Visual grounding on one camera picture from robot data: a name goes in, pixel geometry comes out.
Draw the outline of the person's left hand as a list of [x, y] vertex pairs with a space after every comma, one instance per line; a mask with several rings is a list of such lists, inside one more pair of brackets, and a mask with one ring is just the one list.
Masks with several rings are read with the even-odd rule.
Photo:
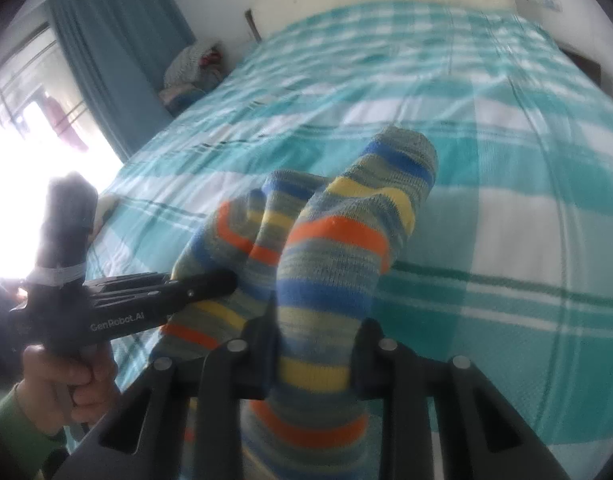
[[56, 356], [40, 344], [29, 346], [22, 353], [22, 370], [18, 404], [32, 425], [49, 437], [72, 422], [96, 424], [120, 396], [118, 367], [108, 342], [79, 359]]

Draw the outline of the green sleeved left forearm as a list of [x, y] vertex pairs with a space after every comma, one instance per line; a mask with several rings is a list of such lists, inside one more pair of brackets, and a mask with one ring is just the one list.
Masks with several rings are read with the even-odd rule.
[[67, 444], [64, 430], [46, 436], [32, 424], [20, 406], [17, 386], [0, 399], [0, 438], [26, 479], [34, 479], [49, 456]]

